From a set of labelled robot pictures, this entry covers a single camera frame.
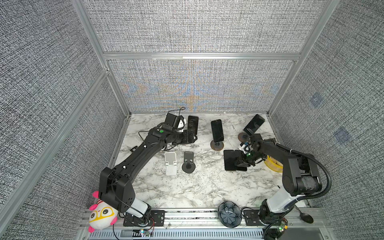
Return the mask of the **teal edged phone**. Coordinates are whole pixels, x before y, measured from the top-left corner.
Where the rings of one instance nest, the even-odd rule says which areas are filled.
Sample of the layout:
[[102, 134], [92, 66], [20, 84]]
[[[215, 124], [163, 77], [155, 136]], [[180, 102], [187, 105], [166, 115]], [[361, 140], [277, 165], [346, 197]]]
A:
[[224, 150], [225, 171], [242, 171], [246, 172], [247, 167], [238, 167], [236, 162], [242, 159], [243, 152], [240, 150]]

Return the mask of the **dark grey cased phone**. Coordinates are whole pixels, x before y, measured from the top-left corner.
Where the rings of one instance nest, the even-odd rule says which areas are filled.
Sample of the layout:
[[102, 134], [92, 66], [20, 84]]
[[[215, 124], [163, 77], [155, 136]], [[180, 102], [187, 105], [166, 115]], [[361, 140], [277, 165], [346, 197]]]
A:
[[223, 131], [223, 125], [222, 120], [214, 120], [211, 121], [211, 128], [212, 128], [212, 134], [213, 134], [213, 140], [215, 143], [224, 141], [224, 131]]

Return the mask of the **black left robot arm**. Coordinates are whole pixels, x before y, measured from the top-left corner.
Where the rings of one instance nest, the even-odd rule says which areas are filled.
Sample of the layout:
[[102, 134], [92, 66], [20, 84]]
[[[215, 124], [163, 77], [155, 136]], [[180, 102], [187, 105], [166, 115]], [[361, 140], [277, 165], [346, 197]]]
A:
[[115, 167], [104, 168], [100, 174], [98, 197], [120, 213], [129, 209], [137, 216], [142, 216], [147, 210], [145, 204], [136, 200], [133, 182], [139, 172], [154, 155], [165, 149], [168, 144], [184, 145], [190, 143], [187, 131], [179, 132], [170, 129], [154, 127], [141, 145], [124, 161]]

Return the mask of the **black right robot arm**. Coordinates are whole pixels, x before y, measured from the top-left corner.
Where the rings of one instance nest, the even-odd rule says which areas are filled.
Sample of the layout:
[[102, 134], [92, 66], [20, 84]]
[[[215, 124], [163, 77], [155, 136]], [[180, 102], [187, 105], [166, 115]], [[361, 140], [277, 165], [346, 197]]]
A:
[[305, 199], [319, 198], [326, 194], [331, 185], [329, 174], [326, 174], [327, 185], [323, 189], [318, 168], [323, 168], [312, 155], [289, 149], [276, 141], [264, 140], [260, 134], [250, 137], [250, 151], [241, 153], [235, 159], [235, 165], [241, 168], [255, 166], [257, 160], [275, 159], [283, 165], [282, 183], [272, 197], [264, 200], [260, 206], [259, 219], [264, 225], [274, 224], [285, 213], [291, 211], [296, 202]]

